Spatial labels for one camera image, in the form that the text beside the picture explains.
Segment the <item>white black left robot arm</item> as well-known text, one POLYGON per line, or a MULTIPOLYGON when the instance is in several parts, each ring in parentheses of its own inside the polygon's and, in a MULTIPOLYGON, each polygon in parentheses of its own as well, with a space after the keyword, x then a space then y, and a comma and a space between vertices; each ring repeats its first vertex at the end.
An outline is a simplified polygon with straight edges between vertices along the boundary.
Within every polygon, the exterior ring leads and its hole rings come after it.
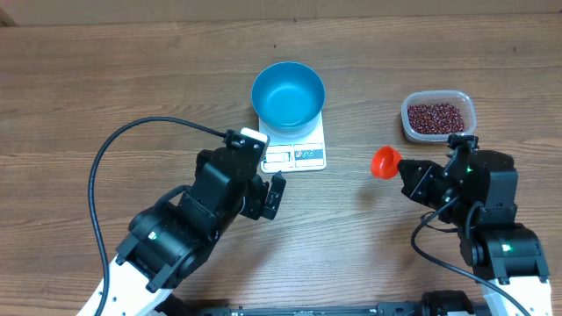
POLYGON ((82 315, 148 315, 203 265, 241 215, 274 219, 286 181, 264 181, 259 145, 220 147, 198 154, 195 181, 179 185, 130 222, 127 237, 80 311, 82 315))

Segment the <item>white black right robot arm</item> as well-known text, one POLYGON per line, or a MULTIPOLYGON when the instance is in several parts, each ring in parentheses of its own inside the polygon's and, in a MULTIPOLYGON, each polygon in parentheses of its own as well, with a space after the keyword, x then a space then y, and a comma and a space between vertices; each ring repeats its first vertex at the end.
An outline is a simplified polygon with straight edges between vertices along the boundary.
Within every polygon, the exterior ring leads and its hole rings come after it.
POLYGON ((457 148, 445 166, 402 160, 402 192, 457 229, 493 315, 550 315, 550 271, 537 235, 516 222, 518 173, 508 154, 457 148))

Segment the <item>orange scoop with blue handle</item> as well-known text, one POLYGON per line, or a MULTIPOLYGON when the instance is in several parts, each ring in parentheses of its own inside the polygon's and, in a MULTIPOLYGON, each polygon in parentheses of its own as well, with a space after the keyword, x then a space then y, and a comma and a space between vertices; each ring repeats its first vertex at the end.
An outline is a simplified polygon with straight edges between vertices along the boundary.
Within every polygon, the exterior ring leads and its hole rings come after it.
POLYGON ((380 179, 391 179, 398 173, 398 164, 402 156, 398 150, 391 146, 381 147, 371 160, 371 173, 380 179))

